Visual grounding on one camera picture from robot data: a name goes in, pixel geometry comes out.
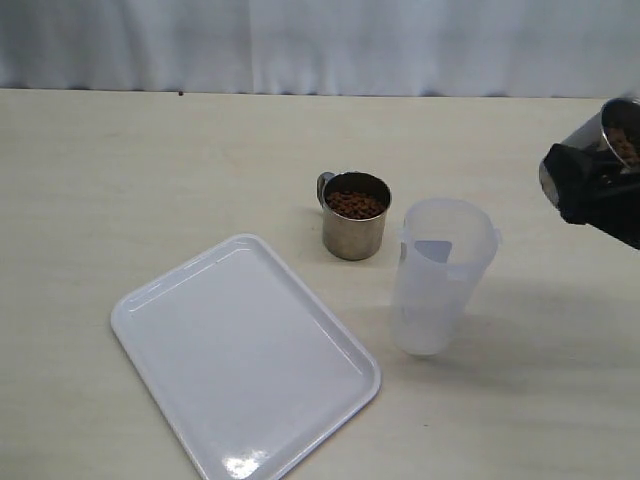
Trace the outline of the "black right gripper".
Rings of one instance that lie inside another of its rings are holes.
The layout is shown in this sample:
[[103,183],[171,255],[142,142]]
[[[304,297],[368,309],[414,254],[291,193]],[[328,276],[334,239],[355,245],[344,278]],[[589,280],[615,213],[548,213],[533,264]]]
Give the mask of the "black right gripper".
[[543,193],[569,224],[590,225],[639,248],[639,174],[620,174],[609,150],[555,143],[543,159]]

